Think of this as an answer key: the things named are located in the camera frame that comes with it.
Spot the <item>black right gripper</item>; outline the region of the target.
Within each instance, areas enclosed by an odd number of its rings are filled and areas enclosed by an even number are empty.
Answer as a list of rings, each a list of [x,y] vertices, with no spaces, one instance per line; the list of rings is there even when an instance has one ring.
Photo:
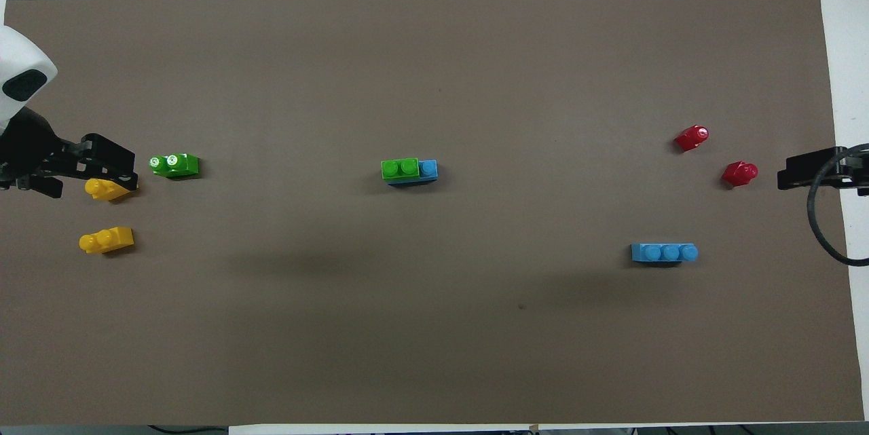
[[[779,190],[810,187],[824,163],[843,147],[802,153],[785,159],[785,169],[777,173]],[[835,164],[822,178],[820,187],[855,189],[858,195],[868,195],[868,147],[851,147],[841,154],[840,164]]]

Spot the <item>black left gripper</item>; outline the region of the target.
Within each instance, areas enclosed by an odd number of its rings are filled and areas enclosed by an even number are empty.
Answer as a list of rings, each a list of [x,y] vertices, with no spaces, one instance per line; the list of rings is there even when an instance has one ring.
[[[63,182],[56,176],[83,178],[77,160],[65,153],[69,141],[57,137],[40,114],[22,108],[12,116],[1,138],[2,187],[15,185],[60,199]],[[80,162],[87,178],[111,181],[128,191],[138,188],[134,153],[98,133],[80,142]]]

